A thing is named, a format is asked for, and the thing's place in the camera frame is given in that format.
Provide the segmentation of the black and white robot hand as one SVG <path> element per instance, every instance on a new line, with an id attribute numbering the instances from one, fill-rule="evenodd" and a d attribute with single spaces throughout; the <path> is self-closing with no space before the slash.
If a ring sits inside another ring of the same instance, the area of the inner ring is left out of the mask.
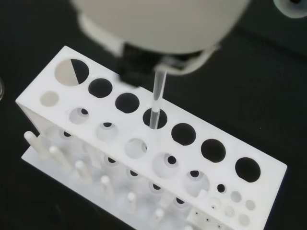
<path id="1" fill-rule="evenodd" d="M 73 0 L 80 29 L 117 58 L 133 86 L 155 71 L 185 75 L 218 49 L 248 0 Z"/>

